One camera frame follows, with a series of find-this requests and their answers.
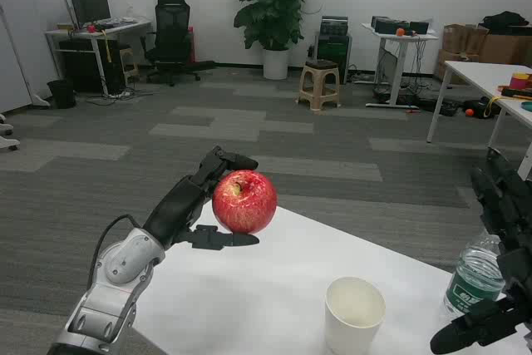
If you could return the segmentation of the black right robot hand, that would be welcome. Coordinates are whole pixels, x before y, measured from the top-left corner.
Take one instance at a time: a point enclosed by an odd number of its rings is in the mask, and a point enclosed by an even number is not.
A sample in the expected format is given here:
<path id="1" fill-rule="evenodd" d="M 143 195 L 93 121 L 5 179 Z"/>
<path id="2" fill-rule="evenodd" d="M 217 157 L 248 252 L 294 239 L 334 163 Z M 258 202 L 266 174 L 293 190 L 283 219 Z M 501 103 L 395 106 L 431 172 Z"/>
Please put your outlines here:
<path id="1" fill-rule="evenodd" d="M 431 339 L 434 354 L 531 327 L 531 182 L 494 148 L 470 179 L 484 228 L 459 255 L 443 301 L 453 320 Z"/>

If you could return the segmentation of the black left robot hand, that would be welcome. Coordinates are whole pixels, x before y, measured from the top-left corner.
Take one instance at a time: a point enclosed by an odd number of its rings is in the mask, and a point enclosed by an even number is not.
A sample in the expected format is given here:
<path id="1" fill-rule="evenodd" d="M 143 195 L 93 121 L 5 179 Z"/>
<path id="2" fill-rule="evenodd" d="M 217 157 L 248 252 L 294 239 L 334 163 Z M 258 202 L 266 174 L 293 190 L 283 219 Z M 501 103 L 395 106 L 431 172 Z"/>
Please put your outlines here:
<path id="1" fill-rule="evenodd" d="M 193 175 L 182 178 L 154 208 L 143 225 L 164 249 L 201 216 L 203 206 L 226 171 L 256 170 L 259 163 L 245 155 L 216 146 L 199 163 Z"/>

